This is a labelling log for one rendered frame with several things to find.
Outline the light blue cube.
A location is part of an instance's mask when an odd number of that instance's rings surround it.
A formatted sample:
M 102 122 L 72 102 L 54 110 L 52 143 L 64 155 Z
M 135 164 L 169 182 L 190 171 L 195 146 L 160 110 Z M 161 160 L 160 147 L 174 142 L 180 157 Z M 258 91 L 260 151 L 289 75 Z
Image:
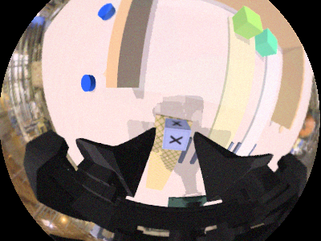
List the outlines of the light blue cube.
M 192 129 L 186 120 L 165 118 L 163 149 L 186 150 Z

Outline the blue cylinder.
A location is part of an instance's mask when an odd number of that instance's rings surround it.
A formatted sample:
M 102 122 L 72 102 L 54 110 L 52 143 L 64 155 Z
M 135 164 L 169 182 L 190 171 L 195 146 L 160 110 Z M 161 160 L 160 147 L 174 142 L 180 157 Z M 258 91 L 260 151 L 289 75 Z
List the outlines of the blue cylinder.
M 83 88 L 83 91 L 85 92 L 92 92 L 93 89 L 95 89 L 95 79 L 94 76 L 91 75 L 83 75 L 83 78 L 81 78 L 81 88 Z
M 108 10 L 109 7 L 109 2 L 107 2 L 107 4 L 105 4 L 106 6 L 100 7 L 99 12 L 97 12 L 97 14 L 99 15 L 100 18 L 102 18 L 104 20 L 104 17 L 106 15 L 106 12 Z

